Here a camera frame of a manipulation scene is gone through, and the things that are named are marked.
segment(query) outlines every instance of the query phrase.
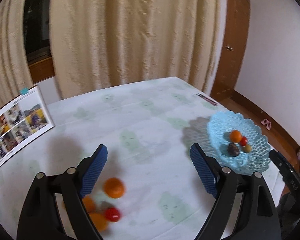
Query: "light blue fruit plate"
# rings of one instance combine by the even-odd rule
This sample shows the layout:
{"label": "light blue fruit plate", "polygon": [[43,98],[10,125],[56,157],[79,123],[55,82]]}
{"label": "light blue fruit plate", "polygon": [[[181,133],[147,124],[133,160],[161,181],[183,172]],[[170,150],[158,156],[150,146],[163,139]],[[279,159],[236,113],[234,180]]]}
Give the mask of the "light blue fruit plate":
{"label": "light blue fruit plate", "polygon": [[[252,151],[245,153],[241,146],[238,157],[231,157],[227,147],[231,142],[229,134],[232,130],[238,130],[242,136],[247,137]],[[211,146],[215,149],[209,156],[218,160],[221,166],[228,166],[236,173],[251,175],[255,171],[263,172],[268,169],[270,159],[270,145],[268,138],[261,134],[261,128],[251,119],[245,119],[242,114],[232,111],[218,112],[214,114],[207,125],[207,132]]]}

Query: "wooden floor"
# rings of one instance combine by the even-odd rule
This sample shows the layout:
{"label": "wooden floor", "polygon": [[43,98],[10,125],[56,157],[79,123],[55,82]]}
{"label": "wooden floor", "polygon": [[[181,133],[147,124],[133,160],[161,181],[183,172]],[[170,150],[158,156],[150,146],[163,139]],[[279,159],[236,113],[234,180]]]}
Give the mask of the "wooden floor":
{"label": "wooden floor", "polygon": [[[260,120],[256,115],[252,112],[248,111],[244,107],[240,106],[230,98],[226,98],[220,102],[223,106],[228,108],[235,113],[241,113],[245,118],[249,118],[254,121],[256,125],[259,125],[262,130],[262,134],[268,137],[269,143],[279,152],[283,154],[283,156],[292,164],[296,171],[299,171],[299,160],[296,156],[294,149],[287,144],[287,142],[281,137],[281,135],[271,128],[270,131],[266,129],[266,126],[262,125]],[[289,190],[285,187],[283,194],[287,193]]]}

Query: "blue gripper pad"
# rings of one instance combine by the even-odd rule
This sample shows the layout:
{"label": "blue gripper pad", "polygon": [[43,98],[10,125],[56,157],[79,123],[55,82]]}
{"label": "blue gripper pad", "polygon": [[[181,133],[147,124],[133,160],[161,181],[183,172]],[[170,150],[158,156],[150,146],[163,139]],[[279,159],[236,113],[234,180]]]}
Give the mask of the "blue gripper pad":
{"label": "blue gripper pad", "polygon": [[214,198],[217,197],[217,178],[209,168],[206,160],[202,157],[199,150],[193,144],[190,148],[190,158],[192,163],[197,170],[197,173],[204,185],[206,191],[211,194]]}
{"label": "blue gripper pad", "polygon": [[107,147],[102,145],[95,159],[82,177],[81,198],[90,194],[108,158]]}

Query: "wooden door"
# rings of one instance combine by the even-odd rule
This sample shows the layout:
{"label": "wooden door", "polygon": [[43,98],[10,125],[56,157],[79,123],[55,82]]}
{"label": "wooden door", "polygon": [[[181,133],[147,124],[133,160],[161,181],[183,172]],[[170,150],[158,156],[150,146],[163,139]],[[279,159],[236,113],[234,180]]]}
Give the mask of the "wooden door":
{"label": "wooden door", "polygon": [[211,97],[218,102],[232,95],[248,37],[249,0],[228,0],[226,29]]}

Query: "pink slipper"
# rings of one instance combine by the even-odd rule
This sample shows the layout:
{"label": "pink slipper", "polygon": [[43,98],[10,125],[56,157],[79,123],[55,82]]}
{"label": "pink slipper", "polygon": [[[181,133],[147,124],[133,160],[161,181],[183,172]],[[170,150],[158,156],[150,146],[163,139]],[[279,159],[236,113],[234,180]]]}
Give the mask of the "pink slipper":
{"label": "pink slipper", "polygon": [[266,128],[270,131],[271,129],[271,122],[268,119],[263,119],[261,124],[266,125]]}

